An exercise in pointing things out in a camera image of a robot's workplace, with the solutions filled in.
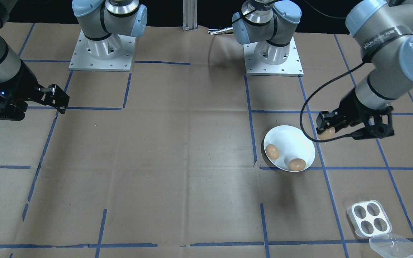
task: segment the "clear plastic egg container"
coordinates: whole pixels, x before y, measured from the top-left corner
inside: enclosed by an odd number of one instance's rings
[[[413,242],[390,234],[391,223],[382,205],[362,201],[348,208],[347,214],[360,237],[369,237],[369,246],[384,258],[413,258]]]
[[[360,237],[373,237],[391,232],[391,223],[382,205],[375,200],[353,204],[347,214]]]

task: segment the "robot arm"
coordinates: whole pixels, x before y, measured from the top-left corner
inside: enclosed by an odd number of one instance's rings
[[[0,28],[16,2],[0,0]],[[64,114],[69,96],[58,85],[39,85],[35,75],[0,36],[0,120],[24,119],[26,101],[52,106]]]
[[[390,104],[413,88],[413,0],[389,5],[385,0],[364,0],[351,10],[346,26],[361,46],[363,62],[372,62],[375,69],[337,109],[319,113],[318,137],[327,139],[333,129],[361,123],[365,127],[351,134],[354,139],[392,136]]]

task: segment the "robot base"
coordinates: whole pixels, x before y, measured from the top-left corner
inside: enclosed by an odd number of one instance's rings
[[[81,31],[77,39],[74,54],[69,64],[70,70],[79,71],[110,71],[110,72],[130,72],[133,63],[136,38],[119,35],[122,41],[122,49],[119,55],[112,59],[96,59],[87,51],[87,38]]]
[[[254,54],[256,45],[257,43],[243,45],[247,75],[300,76],[304,74],[294,38],[290,42],[290,54],[280,65],[269,65],[258,60]]]

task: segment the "brown egg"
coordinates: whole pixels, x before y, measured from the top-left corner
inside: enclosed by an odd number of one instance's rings
[[[328,129],[326,129],[321,134],[318,134],[317,137],[318,137],[318,139],[321,139],[321,140],[331,139],[332,137],[334,137],[335,133],[336,133],[336,129],[334,127],[329,127]]]
[[[265,148],[265,153],[267,153],[267,156],[272,160],[276,160],[280,157],[280,152],[278,151],[277,146],[273,144],[267,145]]]
[[[292,171],[301,171],[305,168],[305,161],[301,158],[295,158],[288,164],[288,168]]]

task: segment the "egg carton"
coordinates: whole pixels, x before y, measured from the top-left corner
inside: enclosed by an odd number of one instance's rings
[[[391,223],[382,205],[375,200],[353,204],[347,214],[359,237],[376,237],[391,232]]]

